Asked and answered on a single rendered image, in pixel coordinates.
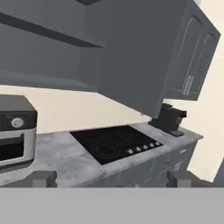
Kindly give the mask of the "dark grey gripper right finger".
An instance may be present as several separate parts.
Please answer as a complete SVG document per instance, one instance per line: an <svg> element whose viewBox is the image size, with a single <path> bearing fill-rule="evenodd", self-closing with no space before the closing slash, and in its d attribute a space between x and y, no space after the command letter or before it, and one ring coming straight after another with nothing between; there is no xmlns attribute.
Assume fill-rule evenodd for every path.
<svg viewBox="0 0 224 224"><path fill-rule="evenodd" d="M213 186L211 182L198 178L190 171L168 171L166 177L167 187L202 188Z"/></svg>

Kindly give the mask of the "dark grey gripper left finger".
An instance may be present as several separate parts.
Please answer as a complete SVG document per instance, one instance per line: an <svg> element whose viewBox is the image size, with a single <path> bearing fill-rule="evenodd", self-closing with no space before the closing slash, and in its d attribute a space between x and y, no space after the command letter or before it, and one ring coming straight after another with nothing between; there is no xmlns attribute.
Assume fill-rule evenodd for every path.
<svg viewBox="0 0 224 224"><path fill-rule="evenodd" d="M34 171L26 178L4 185L4 187L56 187L56 171Z"/></svg>

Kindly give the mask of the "grey base cabinets under counter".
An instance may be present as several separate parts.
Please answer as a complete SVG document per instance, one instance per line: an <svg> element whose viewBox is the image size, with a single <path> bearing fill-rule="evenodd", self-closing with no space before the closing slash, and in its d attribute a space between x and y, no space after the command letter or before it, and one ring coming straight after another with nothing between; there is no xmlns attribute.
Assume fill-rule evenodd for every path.
<svg viewBox="0 0 224 224"><path fill-rule="evenodd" d="M100 164L103 173L87 181L85 186L163 186L166 182L166 172L168 170L179 170L188 166L193 150L201 139L200 135L189 133L180 137L165 133L150 137L159 141L162 146L109 164Z"/></svg>

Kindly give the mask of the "silver and black toaster oven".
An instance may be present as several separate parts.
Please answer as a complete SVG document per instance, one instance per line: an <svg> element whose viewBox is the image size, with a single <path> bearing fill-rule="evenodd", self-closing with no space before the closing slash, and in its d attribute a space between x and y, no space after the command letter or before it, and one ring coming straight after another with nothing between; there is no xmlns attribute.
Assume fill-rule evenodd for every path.
<svg viewBox="0 0 224 224"><path fill-rule="evenodd" d="M0 173L33 162L37 118L38 111L23 95L0 94Z"/></svg>

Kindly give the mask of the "black coffee machine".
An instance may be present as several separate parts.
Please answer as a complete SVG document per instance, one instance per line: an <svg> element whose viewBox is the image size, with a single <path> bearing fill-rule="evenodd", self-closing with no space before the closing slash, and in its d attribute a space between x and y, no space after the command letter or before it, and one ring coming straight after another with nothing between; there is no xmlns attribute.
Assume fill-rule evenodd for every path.
<svg viewBox="0 0 224 224"><path fill-rule="evenodd" d="M174 137L184 135L179 130L182 119L186 118L186 111L174 108L171 104L163 103L158 118L149 121L149 125L166 132Z"/></svg>

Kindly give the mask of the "black hob with silver knobs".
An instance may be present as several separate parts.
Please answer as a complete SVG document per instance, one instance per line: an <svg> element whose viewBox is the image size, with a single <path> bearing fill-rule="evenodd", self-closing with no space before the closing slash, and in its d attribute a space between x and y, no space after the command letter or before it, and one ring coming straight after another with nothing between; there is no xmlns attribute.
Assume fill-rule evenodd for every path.
<svg viewBox="0 0 224 224"><path fill-rule="evenodd" d="M71 131L70 134L101 165L162 146L129 125Z"/></svg>

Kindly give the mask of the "grey closed wall cabinet door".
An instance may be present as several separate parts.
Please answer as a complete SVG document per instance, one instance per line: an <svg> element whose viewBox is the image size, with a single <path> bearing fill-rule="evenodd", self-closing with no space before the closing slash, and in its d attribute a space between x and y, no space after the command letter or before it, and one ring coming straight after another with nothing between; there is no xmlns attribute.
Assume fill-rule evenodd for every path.
<svg viewBox="0 0 224 224"><path fill-rule="evenodd" d="M195 73L195 81L193 88L196 93L196 98L199 98L200 90L204 84L207 76L207 71L212 62L214 52L220 40L221 34L218 31L210 31L206 34L201 54L199 56L199 63L197 65L197 72Z"/></svg>
<svg viewBox="0 0 224 224"><path fill-rule="evenodd" d="M185 32L178 50L178 57L171 72L170 86L166 97L181 99L187 77L191 75L193 58L200 42L202 24L199 19L191 15L187 21Z"/></svg>

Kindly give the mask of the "grey open wall cabinet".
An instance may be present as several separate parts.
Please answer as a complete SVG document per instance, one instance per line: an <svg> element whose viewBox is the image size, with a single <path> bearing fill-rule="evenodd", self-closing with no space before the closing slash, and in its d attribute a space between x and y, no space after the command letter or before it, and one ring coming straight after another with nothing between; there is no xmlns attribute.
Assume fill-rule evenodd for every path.
<svg viewBox="0 0 224 224"><path fill-rule="evenodd" d="M95 92L104 0L0 0L0 85Z"/></svg>

